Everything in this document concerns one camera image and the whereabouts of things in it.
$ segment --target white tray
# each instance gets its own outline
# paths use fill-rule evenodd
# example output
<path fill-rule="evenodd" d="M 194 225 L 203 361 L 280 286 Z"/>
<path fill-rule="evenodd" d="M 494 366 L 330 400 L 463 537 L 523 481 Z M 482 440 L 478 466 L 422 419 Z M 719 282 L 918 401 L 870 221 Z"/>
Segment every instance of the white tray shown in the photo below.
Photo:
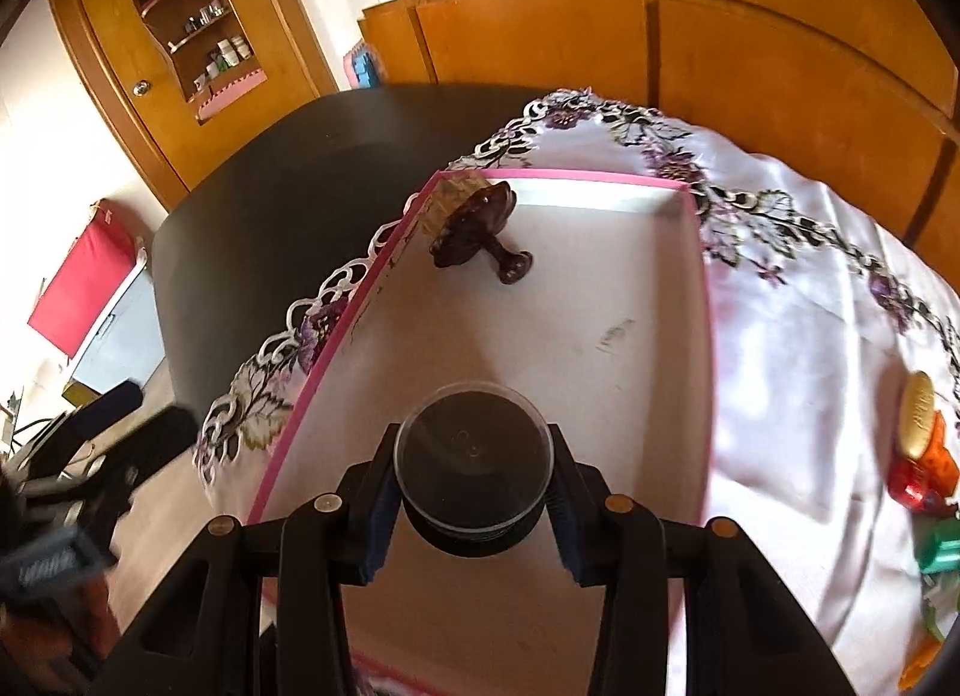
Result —
<path fill-rule="evenodd" d="M 416 221 L 435 175 L 311 371 L 250 522 L 334 490 L 388 423 L 439 386 L 478 379 L 530 399 L 615 493 L 701 522 L 712 342 L 692 197 L 614 173 L 486 176 L 517 192 L 500 238 L 530 250 L 533 269 L 510 287 L 486 254 L 436 269 Z M 352 651 L 449 696 L 582 695 L 602 603 L 563 570 L 546 514 L 514 549 L 461 560 L 401 511 L 373 584 L 344 588 Z"/>

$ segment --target pink border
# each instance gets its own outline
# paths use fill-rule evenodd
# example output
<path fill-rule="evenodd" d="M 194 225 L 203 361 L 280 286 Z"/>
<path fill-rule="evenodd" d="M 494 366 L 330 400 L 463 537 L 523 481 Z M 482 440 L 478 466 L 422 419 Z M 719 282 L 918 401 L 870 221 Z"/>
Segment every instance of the pink border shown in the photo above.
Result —
<path fill-rule="evenodd" d="M 323 348 L 323 351 L 320 352 L 320 357 L 318 357 L 317 362 L 315 362 L 310 370 L 309 375 L 307 375 L 306 382 L 304 383 L 304 389 L 301 390 L 301 393 L 296 398 L 296 403 L 294 404 L 293 411 L 290 413 L 290 418 L 283 426 L 280 436 L 277 437 L 277 447 L 275 447 L 274 454 L 272 454 L 270 457 L 269 464 L 267 464 L 267 469 L 263 474 L 263 479 L 260 480 L 260 487 L 257 489 L 256 497 L 253 498 L 253 505 L 251 506 L 250 514 L 247 516 L 248 525 L 261 521 L 263 512 L 267 506 L 267 502 L 270 500 L 272 491 L 277 484 L 277 477 L 280 475 L 280 469 L 283 466 L 283 461 L 286 459 L 287 453 L 290 452 L 290 447 L 294 442 L 294 438 L 299 430 L 299 426 L 304 420 L 307 407 L 310 405 L 310 401 L 313 399 L 318 386 L 320 386 L 320 380 L 323 379 L 323 375 L 328 369 L 330 362 L 333 360 L 333 356 L 336 353 L 337 348 L 340 346 L 341 341 L 343 341 L 344 336 L 347 335 L 349 325 L 353 322 L 353 319 L 359 311 L 361 304 L 367 298 L 371 288 L 373 288 L 373 283 L 376 282 L 376 279 L 378 276 L 380 276 L 380 272 L 383 270 L 384 266 L 386 266 L 387 260 L 390 258 L 392 252 L 394 252 L 394 250 L 397 248 L 397 244 L 400 243 L 400 239 L 403 238 L 404 234 L 407 232 L 416 216 L 419 215 L 419 211 L 426 203 L 427 196 L 430 196 L 430 194 L 433 193 L 437 182 L 442 178 L 449 178 L 453 175 L 462 174 L 463 172 L 456 172 L 456 170 L 438 170 L 438 172 L 434 173 L 434 175 L 429 178 L 414 199 L 413 203 L 410 205 L 410 208 L 406 214 L 403 215 L 403 218 L 400 220 L 400 224 L 394 228 L 394 231 L 392 231 L 390 234 L 390 238 L 387 240 L 386 244 L 383 245 L 383 248 L 381 248 L 380 252 L 376 256 L 376 261 L 373 262 L 371 269 L 367 271 L 367 274 L 363 277 L 359 287 L 354 290 L 353 298 L 350 300 L 347 308 L 344 309 L 339 322 L 337 322 L 337 326 L 334 328 L 333 333 L 330 334 L 330 338 L 326 342 L 326 346 Z M 537 167 L 525 167 L 524 169 L 498 167 L 498 169 L 483 170 L 483 174 L 491 180 L 566 179 L 569 181 L 599 181 L 616 184 L 635 184 L 644 187 L 657 187 L 659 189 L 670 191 L 680 191 L 686 195 L 686 199 L 683 201 L 683 204 L 685 204 L 686 211 L 688 212 L 688 218 L 693 220 L 694 226 L 697 226 L 698 224 L 696 221 L 696 204 L 694 202 L 693 195 L 690 194 L 689 186 L 682 181 L 672 181 L 669 179 L 661 179 L 651 176 L 633 175 L 632 173 L 602 172 L 601 170 L 546 170 L 538 169 Z M 701 290 L 704 294 L 704 307 L 706 308 L 707 320 L 709 321 L 709 333 L 707 334 L 707 336 L 709 336 L 709 346 L 707 347 L 707 352 L 709 353 L 710 372 L 712 372 L 712 379 L 715 380 L 716 363 L 713 352 L 713 320 L 710 318 L 712 310 L 710 309 L 709 291 L 707 290 L 707 271 L 704 266 L 700 266 L 700 283 Z M 713 384 L 712 400 L 710 401 L 709 412 L 710 429 L 709 433 L 707 434 L 707 439 L 709 440 L 709 443 L 707 444 L 707 456 L 712 454 L 712 423 L 715 413 L 716 384 Z M 703 516 L 704 507 L 706 507 L 708 481 L 709 459 L 707 459 L 707 470 L 704 471 L 704 486 L 701 490 L 701 517 Z"/>

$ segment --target human hand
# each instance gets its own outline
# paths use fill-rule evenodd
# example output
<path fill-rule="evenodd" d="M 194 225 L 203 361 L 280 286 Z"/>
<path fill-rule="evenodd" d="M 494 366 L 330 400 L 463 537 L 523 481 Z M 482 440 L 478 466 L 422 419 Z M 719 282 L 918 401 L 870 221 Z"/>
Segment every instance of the human hand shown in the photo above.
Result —
<path fill-rule="evenodd" d="M 107 581 L 99 577 L 82 589 L 86 618 L 78 632 L 93 652 L 105 659 L 120 638 L 116 618 L 107 603 Z M 50 665 L 71 653 L 72 642 L 66 627 L 0 608 L 0 642 L 37 688 L 51 692 L 69 690 Z"/>

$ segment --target door frame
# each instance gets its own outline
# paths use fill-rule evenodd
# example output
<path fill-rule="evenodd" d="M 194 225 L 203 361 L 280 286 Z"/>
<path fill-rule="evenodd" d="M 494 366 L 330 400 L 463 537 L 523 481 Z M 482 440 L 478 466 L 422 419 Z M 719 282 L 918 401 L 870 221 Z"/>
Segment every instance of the door frame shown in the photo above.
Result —
<path fill-rule="evenodd" d="M 82 0 L 49 0 L 56 29 L 101 117 L 140 177 L 171 211 L 189 193 L 143 124 L 107 61 Z M 301 0 L 271 0 L 315 98 L 338 91 Z"/>

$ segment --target wooden door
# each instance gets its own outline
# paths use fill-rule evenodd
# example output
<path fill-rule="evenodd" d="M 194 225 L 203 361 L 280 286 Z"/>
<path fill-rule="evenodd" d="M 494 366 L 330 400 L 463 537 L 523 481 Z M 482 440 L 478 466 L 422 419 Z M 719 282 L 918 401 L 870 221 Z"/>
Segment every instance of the wooden door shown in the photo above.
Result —
<path fill-rule="evenodd" d="M 179 178 L 193 189 L 227 157 L 318 91 L 272 0 L 81 0 L 110 67 Z M 187 31 L 189 16 L 200 26 Z M 240 36 L 240 59 L 206 67 Z M 206 75 L 198 89 L 194 79 Z"/>

